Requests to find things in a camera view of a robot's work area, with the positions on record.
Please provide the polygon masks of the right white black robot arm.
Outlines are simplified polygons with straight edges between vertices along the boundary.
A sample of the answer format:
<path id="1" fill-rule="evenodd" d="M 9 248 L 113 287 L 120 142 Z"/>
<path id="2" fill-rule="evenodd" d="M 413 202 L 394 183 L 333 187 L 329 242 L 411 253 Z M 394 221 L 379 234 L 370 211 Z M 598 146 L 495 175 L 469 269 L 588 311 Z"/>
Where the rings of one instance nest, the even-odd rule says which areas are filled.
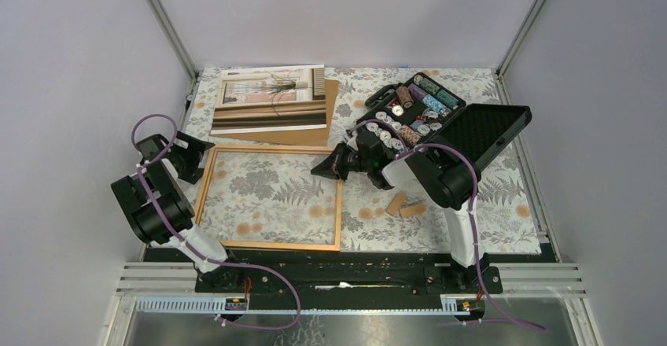
<path id="1" fill-rule="evenodd" d="M 447 144 L 426 143 L 413 150 L 407 150 L 402 142 L 398 146 L 394 149 L 377 135 L 363 132 L 336 144 L 311 174 L 344 181 L 352 172 L 362 173 L 380 190 L 418 182 L 442 209 L 447 223 L 454 263 L 451 282 L 458 291 L 469 293 L 481 284 L 487 267 L 475 221 L 480 169 Z"/>

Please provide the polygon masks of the printed photo of plant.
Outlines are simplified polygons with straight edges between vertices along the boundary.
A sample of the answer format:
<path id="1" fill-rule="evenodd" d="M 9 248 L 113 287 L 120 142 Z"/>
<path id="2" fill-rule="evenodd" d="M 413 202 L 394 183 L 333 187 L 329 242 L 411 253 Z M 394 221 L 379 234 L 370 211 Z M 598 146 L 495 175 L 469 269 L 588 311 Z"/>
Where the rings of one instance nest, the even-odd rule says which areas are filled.
<path id="1" fill-rule="evenodd" d="M 323 129 L 327 124 L 323 65 L 223 70 L 213 135 Z"/>

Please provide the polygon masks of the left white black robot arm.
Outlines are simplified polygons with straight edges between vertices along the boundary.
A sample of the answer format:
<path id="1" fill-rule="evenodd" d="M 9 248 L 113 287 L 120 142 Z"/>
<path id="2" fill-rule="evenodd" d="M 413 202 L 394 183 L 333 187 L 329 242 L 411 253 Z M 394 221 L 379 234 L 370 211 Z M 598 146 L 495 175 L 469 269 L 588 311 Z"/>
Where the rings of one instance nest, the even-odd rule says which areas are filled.
<path id="1" fill-rule="evenodd" d="M 214 144 L 179 131 L 172 145 L 154 134 L 135 146 L 141 156 L 138 171 L 110 185 L 134 234 L 147 245 L 179 250 L 203 282 L 215 282 L 227 292 L 239 289 L 244 271 L 231 262 L 219 264 L 227 260 L 227 251 L 193 222 L 195 211 L 179 185 L 203 177 L 200 162 Z"/>

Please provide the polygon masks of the brown cardboard backing board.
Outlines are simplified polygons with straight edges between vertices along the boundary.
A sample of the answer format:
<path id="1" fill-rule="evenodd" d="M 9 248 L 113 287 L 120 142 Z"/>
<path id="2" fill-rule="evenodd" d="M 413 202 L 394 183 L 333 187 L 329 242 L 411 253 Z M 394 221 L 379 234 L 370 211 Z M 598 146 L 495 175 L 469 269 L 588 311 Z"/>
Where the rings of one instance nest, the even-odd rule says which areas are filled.
<path id="1" fill-rule="evenodd" d="M 252 142 L 266 142 L 279 145 L 314 145 L 326 146 L 330 134 L 330 126 L 334 114 L 334 106 L 339 88 L 339 82 L 333 79 L 325 80 L 326 100 L 326 126 L 319 129 L 294 130 L 294 131 L 266 131 L 250 133 L 233 133 L 214 135 L 216 138 L 230 138 Z"/>

